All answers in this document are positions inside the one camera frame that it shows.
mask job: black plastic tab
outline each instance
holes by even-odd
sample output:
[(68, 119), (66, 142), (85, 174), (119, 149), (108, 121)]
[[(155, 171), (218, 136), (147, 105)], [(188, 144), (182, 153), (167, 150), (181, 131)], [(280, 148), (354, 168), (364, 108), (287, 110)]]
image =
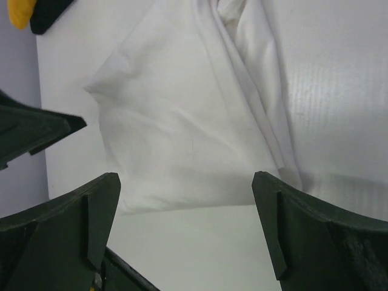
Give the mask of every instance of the black plastic tab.
[(326, 203), (268, 173), (256, 173), (252, 186), (283, 291), (388, 290), (388, 222)]
[(34, 155), (85, 126), (81, 117), (32, 108), (0, 91), (0, 170), (16, 157)]
[(95, 265), (102, 263), (100, 252), (107, 244), (120, 187), (117, 174), (104, 174), (0, 219), (0, 290), (89, 291)]

